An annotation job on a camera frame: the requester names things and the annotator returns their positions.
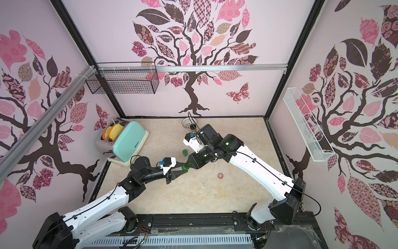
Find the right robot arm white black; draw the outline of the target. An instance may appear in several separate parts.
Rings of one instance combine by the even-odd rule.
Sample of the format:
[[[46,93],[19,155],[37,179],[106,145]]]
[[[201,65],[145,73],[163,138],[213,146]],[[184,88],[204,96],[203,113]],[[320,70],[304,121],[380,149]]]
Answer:
[[[273,196],[273,201],[253,206],[248,213],[251,220],[258,224],[272,220],[292,224],[305,192],[306,183],[302,179],[281,174],[238,137],[233,134],[222,137],[209,124],[199,132],[186,134],[183,142],[194,151],[189,155],[187,167],[200,169],[209,162],[223,159],[246,172]]]

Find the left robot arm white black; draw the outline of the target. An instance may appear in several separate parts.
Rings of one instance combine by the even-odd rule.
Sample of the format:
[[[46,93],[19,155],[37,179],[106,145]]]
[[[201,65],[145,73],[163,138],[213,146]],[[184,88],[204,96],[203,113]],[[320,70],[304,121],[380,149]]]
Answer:
[[[125,179],[99,199],[64,215],[54,213],[46,218],[32,247],[34,249],[82,249],[113,232],[137,223],[136,214],[126,204],[158,179],[167,183],[185,174],[188,166],[166,157],[156,167],[148,157],[133,157]]]

